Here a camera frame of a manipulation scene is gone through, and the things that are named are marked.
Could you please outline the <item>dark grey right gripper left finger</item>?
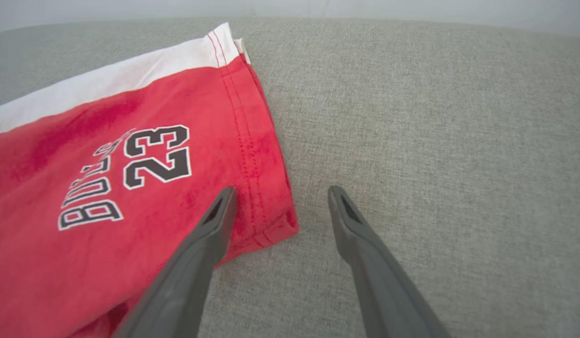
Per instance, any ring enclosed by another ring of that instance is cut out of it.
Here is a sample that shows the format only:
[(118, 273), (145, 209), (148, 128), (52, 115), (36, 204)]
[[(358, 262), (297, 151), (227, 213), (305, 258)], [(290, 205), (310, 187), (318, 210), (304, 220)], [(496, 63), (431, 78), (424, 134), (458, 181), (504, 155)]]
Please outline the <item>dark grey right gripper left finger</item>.
[(215, 267), (227, 254), (238, 208), (236, 188), (214, 199), (116, 330), (116, 338), (195, 338)]

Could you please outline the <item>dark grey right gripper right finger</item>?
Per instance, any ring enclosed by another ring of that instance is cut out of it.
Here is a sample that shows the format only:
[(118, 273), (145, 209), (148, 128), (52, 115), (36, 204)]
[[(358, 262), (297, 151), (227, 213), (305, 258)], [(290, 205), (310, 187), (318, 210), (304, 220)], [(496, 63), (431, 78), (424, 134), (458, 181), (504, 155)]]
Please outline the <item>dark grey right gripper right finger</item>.
[(369, 338), (448, 338), (416, 285), (341, 187), (328, 190), (337, 250), (351, 268)]

